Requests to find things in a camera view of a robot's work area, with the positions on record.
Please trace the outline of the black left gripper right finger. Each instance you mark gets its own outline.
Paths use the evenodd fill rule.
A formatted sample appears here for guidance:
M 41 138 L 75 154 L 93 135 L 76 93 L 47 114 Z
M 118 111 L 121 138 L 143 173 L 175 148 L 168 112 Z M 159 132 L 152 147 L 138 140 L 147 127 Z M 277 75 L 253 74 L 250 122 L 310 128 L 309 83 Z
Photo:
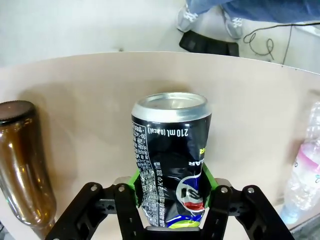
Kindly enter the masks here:
M 222 240 L 229 217 L 242 225 L 250 240 L 293 240 L 289 229 L 256 185 L 235 189 L 223 178 L 215 179 L 208 167 L 202 166 L 200 192 L 208 209 L 201 240 Z

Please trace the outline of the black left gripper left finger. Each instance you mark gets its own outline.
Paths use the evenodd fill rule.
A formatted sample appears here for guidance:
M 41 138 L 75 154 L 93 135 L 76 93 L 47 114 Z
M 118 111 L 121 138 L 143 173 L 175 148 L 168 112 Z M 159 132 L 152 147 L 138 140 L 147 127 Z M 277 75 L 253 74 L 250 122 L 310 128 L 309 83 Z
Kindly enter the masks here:
M 144 240 L 145 228 L 138 212 L 140 173 L 108 188 L 89 182 L 83 186 L 45 237 L 47 240 L 90 240 L 99 224 L 117 215 L 123 240 Z

